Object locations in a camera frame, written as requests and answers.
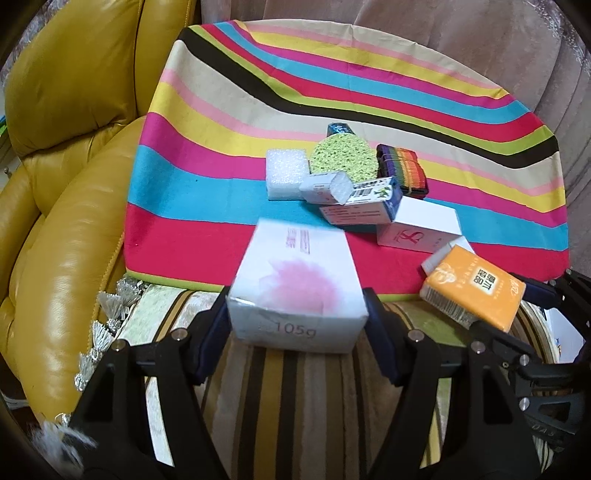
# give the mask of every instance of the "green sponge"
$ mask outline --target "green sponge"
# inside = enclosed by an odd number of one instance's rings
[[[378,177],[375,151],[361,137],[334,134],[315,146],[310,157],[310,172],[323,173],[343,170],[354,182]]]

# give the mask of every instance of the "yellow leather armchair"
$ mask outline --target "yellow leather armchair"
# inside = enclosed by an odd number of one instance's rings
[[[70,0],[6,88],[22,160],[0,193],[0,353],[39,419],[74,409],[96,294],[125,271],[123,225],[139,135],[196,0]]]

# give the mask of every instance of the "brown striped cushion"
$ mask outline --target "brown striped cushion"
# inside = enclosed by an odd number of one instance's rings
[[[148,335],[160,339],[172,328],[187,326],[214,299],[211,293],[152,286],[122,336],[132,344],[149,341]],[[421,300],[386,305],[409,328],[420,328],[436,341],[462,345],[468,340],[466,330]],[[546,360],[550,350],[530,316],[521,309],[512,333],[529,341]],[[423,465],[440,458],[449,391],[450,381],[441,380]],[[350,355],[264,349],[231,336],[215,373],[195,392],[231,478],[349,480],[365,477],[401,389],[381,376],[362,333]],[[147,385],[147,399],[157,458],[171,463],[155,379]],[[547,463],[550,451],[542,444],[539,450]]]

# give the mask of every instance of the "small white box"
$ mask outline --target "small white box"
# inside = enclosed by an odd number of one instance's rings
[[[353,182],[344,171],[313,173],[300,184],[303,199],[320,205],[344,205],[353,190]]]
[[[245,342],[349,353],[368,317],[345,233],[260,220],[228,294]]]
[[[448,242],[445,245],[443,245],[443,247],[441,247],[433,255],[431,255],[429,258],[427,258],[421,264],[421,266],[423,267],[423,271],[427,275],[430,275],[431,272],[433,272],[437,268],[437,266],[443,261],[443,259],[447,257],[447,254],[452,251],[452,248],[454,247],[454,245],[458,245],[458,246],[462,247],[463,249],[468,250],[469,252],[472,252],[473,254],[476,253],[472,249],[472,246],[468,243],[468,240],[466,240],[465,236],[458,237],[455,240],[452,240],[451,242]]]
[[[378,244],[433,253],[462,235],[453,208],[437,203],[402,197],[396,217],[388,225],[378,225]]]
[[[362,181],[344,205],[320,207],[332,225],[376,225],[395,218],[402,190],[393,177]]]

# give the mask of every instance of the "striped cloth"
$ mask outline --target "striped cloth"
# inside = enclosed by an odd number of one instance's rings
[[[265,153],[308,154],[331,122],[375,148],[417,153],[426,201],[456,209],[478,255],[539,280],[568,266],[556,138],[499,86],[433,50],[333,22],[186,28],[145,119],[129,190],[125,258],[139,278],[219,290],[261,217],[327,225],[300,202],[269,202]],[[347,228],[361,284],[418,292],[427,254]]]
[[[161,340],[188,326],[216,294],[153,285],[142,296],[120,338],[131,345]],[[467,331],[422,300],[388,303],[408,328],[436,341],[464,345]],[[544,362],[557,359],[550,335],[523,303],[511,333],[530,343]],[[440,380],[423,465],[440,459],[451,382]],[[228,340],[215,373],[195,387],[205,425],[233,480],[357,480],[366,478],[384,441],[401,389],[380,374],[362,333],[350,355],[278,351]],[[155,379],[146,387],[156,458],[172,464]],[[542,466],[551,450],[537,441]]]

